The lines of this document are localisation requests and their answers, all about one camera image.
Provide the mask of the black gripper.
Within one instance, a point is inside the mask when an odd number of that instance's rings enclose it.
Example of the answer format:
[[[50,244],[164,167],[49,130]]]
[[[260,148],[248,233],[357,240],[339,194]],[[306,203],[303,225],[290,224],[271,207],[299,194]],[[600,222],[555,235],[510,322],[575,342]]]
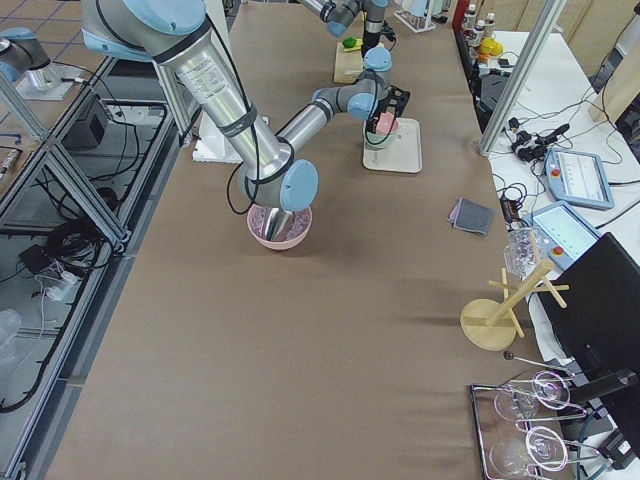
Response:
[[[386,98],[382,99],[375,107],[374,113],[367,121],[374,122],[374,130],[381,113],[390,112],[394,114],[397,120],[403,114],[407,104],[409,103],[411,93],[396,86],[391,86],[388,90]]]

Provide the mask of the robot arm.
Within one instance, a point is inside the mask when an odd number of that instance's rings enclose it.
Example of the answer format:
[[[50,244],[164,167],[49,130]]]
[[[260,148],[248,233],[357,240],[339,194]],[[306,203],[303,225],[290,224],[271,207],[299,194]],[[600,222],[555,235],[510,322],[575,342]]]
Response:
[[[278,133],[273,133],[246,95],[231,55],[202,1],[84,1],[85,45],[119,59],[172,69],[243,161],[242,191],[254,203],[281,211],[309,207],[318,189],[316,167],[296,152],[338,113],[363,121],[368,132],[392,108],[402,114],[409,92],[392,85],[390,52],[380,46],[385,1],[308,1],[306,7],[342,36],[365,16],[364,69],[354,83],[323,88]]]
[[[387,0],[300,0],[299,3],[316,14],[336,38],[341,38],[358,15],[365,15],[361,53],[379,45],[382,36],[395,42],[395,32],[385,20]]]

